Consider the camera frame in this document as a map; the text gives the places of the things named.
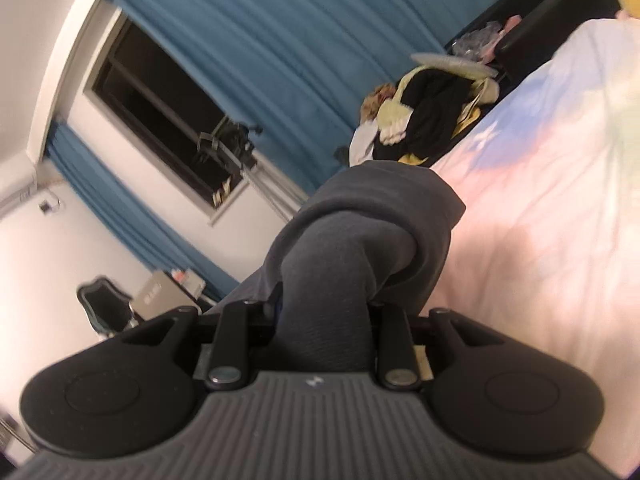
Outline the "black leather sofa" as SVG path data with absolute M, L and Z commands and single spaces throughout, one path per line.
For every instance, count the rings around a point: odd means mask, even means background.
M 462 28 L 454 40 L 491 22 L 505 25 L 512 16 L 521 18 L 520 24 L 498 41 L 490 63 L 498 70 L 501 94 L 506 96 L 548 62 L 580 24 L 614 18 L 619 10 L 620 0 L 498 0 Z

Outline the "pile of clothes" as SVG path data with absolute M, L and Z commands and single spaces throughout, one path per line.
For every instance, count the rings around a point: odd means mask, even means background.
M 360 123 L 334 158 L 344 167 L 369 160 L 430 166 L 447 154 L 500 98 L 500 73 L 452 55 L 416 53 L 416 67 L 362 101 Z

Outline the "large blue curtain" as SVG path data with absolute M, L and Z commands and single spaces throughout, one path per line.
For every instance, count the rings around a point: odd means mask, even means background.
M 363 98 L 497 1 L 111 0 L 309 193 L 340 168 Z

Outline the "black office chair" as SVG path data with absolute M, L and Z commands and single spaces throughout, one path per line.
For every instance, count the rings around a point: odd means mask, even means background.
M 130 306 L 131 297 L 106 276 L 80 285 L 76 297 L 99 335 L 111 338 L 140 323 L 140 316 Z

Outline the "narrow blue curtain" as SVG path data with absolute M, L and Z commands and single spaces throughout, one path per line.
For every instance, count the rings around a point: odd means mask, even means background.
M 239 285 L 145 206 L 64 122 L 51 125 L 44 152 L 86 206 L 147 269 L 192 270 L 217 301 Z

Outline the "dark grey sweatpants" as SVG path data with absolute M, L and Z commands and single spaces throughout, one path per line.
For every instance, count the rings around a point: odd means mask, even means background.
M 279 298 L 273 365 L 358 372 L 369 364 L 370 302 L 421 312 L 465 212 L 431 169 L 365 162 L 326 181 L 262 266 L 218 304 Z

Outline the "dark window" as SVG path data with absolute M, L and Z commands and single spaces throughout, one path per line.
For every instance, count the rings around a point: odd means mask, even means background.
M 133 21 L 122 21 L 105 48 L 93 92 L 192 191 L 214 208 L 240 182 L 217 159 L 198 149 L 226 114 Z

